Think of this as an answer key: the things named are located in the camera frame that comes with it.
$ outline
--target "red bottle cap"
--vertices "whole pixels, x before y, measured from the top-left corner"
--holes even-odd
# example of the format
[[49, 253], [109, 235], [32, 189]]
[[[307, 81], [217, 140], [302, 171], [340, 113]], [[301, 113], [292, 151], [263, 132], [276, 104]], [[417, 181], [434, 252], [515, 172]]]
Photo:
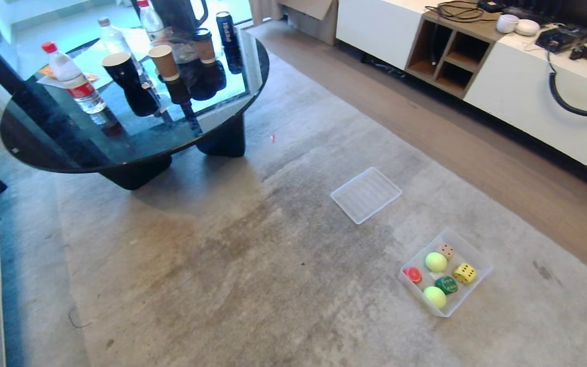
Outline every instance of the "red bottle cap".
[[58, 47], [56, 47], [56, 44], [53, 42], [44, 42], [42, 44], [42, 49], [47, 53], [50, 54], [51, 52], [54, 52], [56, 50], [58, 50]]

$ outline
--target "die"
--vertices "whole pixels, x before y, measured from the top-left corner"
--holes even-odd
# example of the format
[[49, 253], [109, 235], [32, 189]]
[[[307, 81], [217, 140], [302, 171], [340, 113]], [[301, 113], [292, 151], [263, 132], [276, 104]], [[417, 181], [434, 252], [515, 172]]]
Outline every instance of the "die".
[[447, 243], [443, 242], [442, 245], [436, 248], [436, 252], [440, 253], [441, 255], [445, 256], [447, 260], [452, 258], [452, 255], [455, 253], [455, 249], [452, 246], [448, 245]]
[[454, 293], [459, 290], [459, 286], [453, 277], [444, 276], [436, 279], [434, 285], [446, 295]]
[[407, 269], [403, 269], [403, 273], [412, 281], [413, 284], [418, 284], [422, 281], [422, 274], [420, 270], [415, 267], [410, 267]]
[[452, 275], [454, 275], [455, 279], [459, 282], [469, 284], [477, 277], [477, 271], [475, 268], [471, 267], [471, 265], [462, 263], [455, 269]]

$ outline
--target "tennis ball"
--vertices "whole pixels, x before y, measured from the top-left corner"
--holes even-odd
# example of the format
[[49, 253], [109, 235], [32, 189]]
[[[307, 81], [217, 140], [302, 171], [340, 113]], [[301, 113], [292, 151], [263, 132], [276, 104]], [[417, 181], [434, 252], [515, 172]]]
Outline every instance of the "tennis ball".
[[445, 297], [445, 293], [441, 291], [441, 288], [437, 288], [436, 286], [428, 286], [422, 292], [427, 296], [427, 298], [429, 298], [434, 306], [438, 308], [443, 308], [447, 303], [447, 298]]
[[447, 258], [438, 252], [433, 252], [424, 258], [424, 264], [427, 265], [429, 270], [440, 273], [447, 269]]

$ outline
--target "coiled black cable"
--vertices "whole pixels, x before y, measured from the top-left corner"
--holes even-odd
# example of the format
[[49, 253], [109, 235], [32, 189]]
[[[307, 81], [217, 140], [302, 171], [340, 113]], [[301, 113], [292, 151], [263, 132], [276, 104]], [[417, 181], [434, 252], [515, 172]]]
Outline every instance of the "coiled black cable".
[[550, 52], [547, 51], [547, 63], [549, 63], [549, 67], [552, 69], [552, 72], [549, 74], [549, 91], [550, 93], [552, 93], [552, 97], [554, 97], [556, 103], [558, 103], [558, 105], [563, 107], [563, 109], [565, 109], [566, 111], [587, 117], [586, 110], [578, 109], [577, 107], [569, 105], [567, 102], [563, 100], [561, 95], [558, 93], [558, 90], [556, 89], [556, 69], [554, 69], [554, 65], [552, 65], [552, 60], [550, 60], [549, 54]]

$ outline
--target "bottle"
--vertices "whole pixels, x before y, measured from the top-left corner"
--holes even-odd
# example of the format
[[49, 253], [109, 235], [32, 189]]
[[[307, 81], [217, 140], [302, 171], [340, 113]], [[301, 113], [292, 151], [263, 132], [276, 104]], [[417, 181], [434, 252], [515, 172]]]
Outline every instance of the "bottle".
[[42, 49], [49, 54], [49, 68], [54, 76], [67, 88], [83, 111], [96, 114], [105, 109], [105, 102], [72, 58], [58, 51], [53, 42], [43, 43]]
[[137, 5], [140, 7], [140, 22], [149, 35], [149, 40], [161, 40], [165, 35], [165, 24], [158, 13], [149, 6], [149, 0], [138, 0]]
[[108, 19], [108, 17], [99, 18], [98, 25], [101, 26], [101, 41], [105, 45], [105, 48], [108, 49], [108, 52], [111, 54], [116, 54], [117, 52], [128, 52], [130, 54], [130, 59], [132, 60], [133, 65], [135, 65], [135, 69], [137, 69], [137, 73], [142, 75], [144, 69], [142, 69], [142, 66], [137, 62], [137, 59], [132, 54], [130, 46], [128, 46], [128, 42], [126, 42], [126, 39], [124, 38], [124, 35], [121, 33], [119, 28], [111, 25], [110, 19]]

